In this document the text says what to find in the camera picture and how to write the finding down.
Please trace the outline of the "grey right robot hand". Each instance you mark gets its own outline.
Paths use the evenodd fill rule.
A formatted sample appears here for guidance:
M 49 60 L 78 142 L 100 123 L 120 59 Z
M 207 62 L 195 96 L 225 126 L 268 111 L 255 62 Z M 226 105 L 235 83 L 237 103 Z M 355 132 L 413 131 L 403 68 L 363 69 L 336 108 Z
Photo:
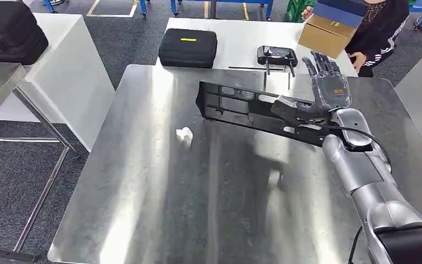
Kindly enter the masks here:
M 271 112 L 295 126 L 322 123 L 331 119 L 332 112 L 351 105 L 351 91 L 345 75 L 336 62 L 322 53 L 311 51 L 314 63 L 308 57 L 302 61 L 308 69 L 314 101 L 279 96 Z

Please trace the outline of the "person's left hand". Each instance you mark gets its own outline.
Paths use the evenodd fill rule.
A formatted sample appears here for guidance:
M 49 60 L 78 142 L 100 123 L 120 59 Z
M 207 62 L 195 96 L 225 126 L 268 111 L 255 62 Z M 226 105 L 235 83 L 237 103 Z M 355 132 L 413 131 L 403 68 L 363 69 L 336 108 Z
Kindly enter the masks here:
M 364 63 L 367 60 L 366 55 L 362 54 L 362 52 L 354 52 L 352 54 L 349 54 L 349 57 L 351 59 L 351 62 L 355 71 L 359 73 L 361 67 L 364 65 Z

